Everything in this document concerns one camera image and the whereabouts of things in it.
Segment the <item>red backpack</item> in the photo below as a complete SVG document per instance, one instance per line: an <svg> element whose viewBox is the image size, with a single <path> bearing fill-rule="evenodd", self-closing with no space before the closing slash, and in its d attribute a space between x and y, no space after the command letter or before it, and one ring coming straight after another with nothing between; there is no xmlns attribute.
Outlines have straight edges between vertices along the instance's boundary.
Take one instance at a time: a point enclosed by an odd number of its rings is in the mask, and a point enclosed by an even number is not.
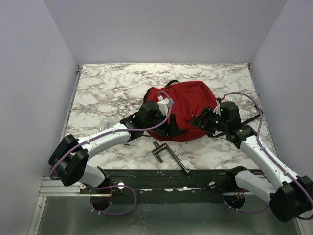
<svg viewBox="0 0 313 235"><path fill-rule="evenodd" d="M221 132L215 132L213 135L207 133L202 127L195 127L190 122L200 115L206 106L211 107L216 114L220 113L221 103L226 102L224 97L215 97L211 89L202 81L178 82L170 81L164 88L169 97L173 100L171 114L176 115L176 122L181 130L188 130L181 136L168 137L162 136L153 131L149 135L160 141L187 142L198 139L205 135L211 138L220 138L225 136ZM252 121L260 117L263 112L242 121L242 124L249 125Z"/></svg>

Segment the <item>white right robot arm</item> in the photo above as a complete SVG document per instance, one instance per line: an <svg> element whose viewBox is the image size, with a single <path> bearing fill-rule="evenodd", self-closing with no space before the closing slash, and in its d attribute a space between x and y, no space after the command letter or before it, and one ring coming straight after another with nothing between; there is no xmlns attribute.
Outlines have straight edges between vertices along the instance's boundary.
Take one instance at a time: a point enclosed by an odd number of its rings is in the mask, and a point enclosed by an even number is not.
<svg viewBox="0 0 313 235"><path fill-rule="evenodd" d="M282 222L312 210L312 180L289 169L264 145L252 127L242 124L239 108L234 102L223 102L216 110L205 107L191 124L209 134L216 131L225 134L227 140L252 159L265 175L262 179L242 166L231 169L225 179L229 191L243 188L253 193L266 202Z"/></svg>

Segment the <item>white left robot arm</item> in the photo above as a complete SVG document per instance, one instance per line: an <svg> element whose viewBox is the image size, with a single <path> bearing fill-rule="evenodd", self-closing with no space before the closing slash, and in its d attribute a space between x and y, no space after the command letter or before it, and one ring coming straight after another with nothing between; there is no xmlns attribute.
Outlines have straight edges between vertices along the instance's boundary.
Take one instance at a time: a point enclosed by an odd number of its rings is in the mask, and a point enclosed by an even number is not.
<svg viewBox="0 0 313 235"><path fill-rule="evenodd" d="M160 96L156 101L145 101L136 113L106 130L82 138L72 134L63 137L48 160L51 179L61 180L64 186L79 182L104 193L109 186L107 176L100 167L88 165L88 161L116 145L140 138L145 131L164 133L176 107L173 99Z"/></svg>

